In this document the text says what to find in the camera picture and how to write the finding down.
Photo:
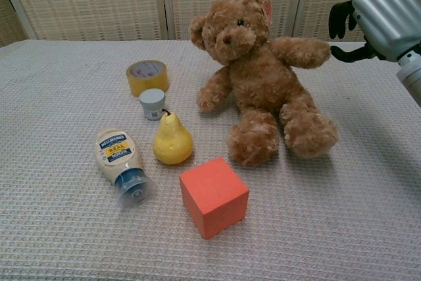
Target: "blue bottle cap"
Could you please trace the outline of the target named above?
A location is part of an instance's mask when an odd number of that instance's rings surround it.
[[[117,201],[121,207],[142,202],[149,193],[150,180],[140,168],[122,172],[116,179]]]

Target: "teddy bear nose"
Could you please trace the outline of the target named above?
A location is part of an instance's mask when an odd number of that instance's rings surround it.
[[[224,37],[222,38],[222,41],[223,41],[225,44],[230,44],[230,43],[231,43],[231,39],[232,39],[231,35],[230,35],[230,34],[227,34],[226,36],[224,36]]]

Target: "orange cube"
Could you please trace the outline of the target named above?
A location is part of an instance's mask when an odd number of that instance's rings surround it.
[[[204,239],[242,220],[249,188],[218,157],[180,175],[183,203]]]

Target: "table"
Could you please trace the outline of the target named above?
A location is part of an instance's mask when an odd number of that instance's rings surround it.
[[[345,50],[361,43],[341,43]],[[126,68],[168,67],[166,106],[194,155],[164,166],[158,123],[143,118]],[[339,143],[304,160],[282,143],[258,167],[228,159],[231,97],[199,114],[195,95],[219,65],[188,41],[36,41],[0,49],[0,278],[100,280],[419,280],[421,109],[372,59],[297,69]],[[119,126],[138,141],[157,191],[121,211],[93,142]],[[246,218],[201,238],[180,194],[183,171],[221,156],[249,186]]]

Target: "mayonnaise bottle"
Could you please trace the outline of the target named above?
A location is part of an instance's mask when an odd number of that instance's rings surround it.
[[[115,185],[121,207],[141,202],[149,195],[152,182],[143,171],[135,141],[126,132],[118,128],[100,130],[95,160],[99,170]]]

